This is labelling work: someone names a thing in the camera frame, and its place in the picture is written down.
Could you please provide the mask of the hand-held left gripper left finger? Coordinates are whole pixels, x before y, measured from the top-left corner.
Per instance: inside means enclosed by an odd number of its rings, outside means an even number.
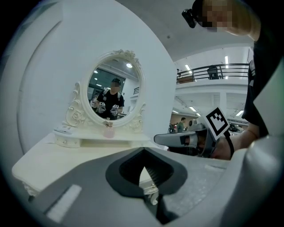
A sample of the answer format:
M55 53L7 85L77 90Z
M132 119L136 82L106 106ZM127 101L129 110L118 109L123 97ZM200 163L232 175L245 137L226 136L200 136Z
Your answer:
M47 186L32 201L52 227L157 227L142 199L121 196L108 184L108 166L126 150L84 162Z

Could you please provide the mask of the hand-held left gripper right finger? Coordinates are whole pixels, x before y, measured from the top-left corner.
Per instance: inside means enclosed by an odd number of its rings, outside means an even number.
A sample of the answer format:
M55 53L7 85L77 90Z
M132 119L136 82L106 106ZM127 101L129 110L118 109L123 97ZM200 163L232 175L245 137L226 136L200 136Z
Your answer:
M215 187L229 161L144 149L145 216L184 216Z

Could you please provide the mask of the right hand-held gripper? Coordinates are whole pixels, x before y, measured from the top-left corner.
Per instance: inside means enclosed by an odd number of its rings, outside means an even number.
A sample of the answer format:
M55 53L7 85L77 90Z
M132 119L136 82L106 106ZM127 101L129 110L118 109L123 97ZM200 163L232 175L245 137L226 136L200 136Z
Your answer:
M221 136L230 140L229 122L220 108L192 121L187 132L157 134L154 142L167 147L191 147L200 157L210 157Z

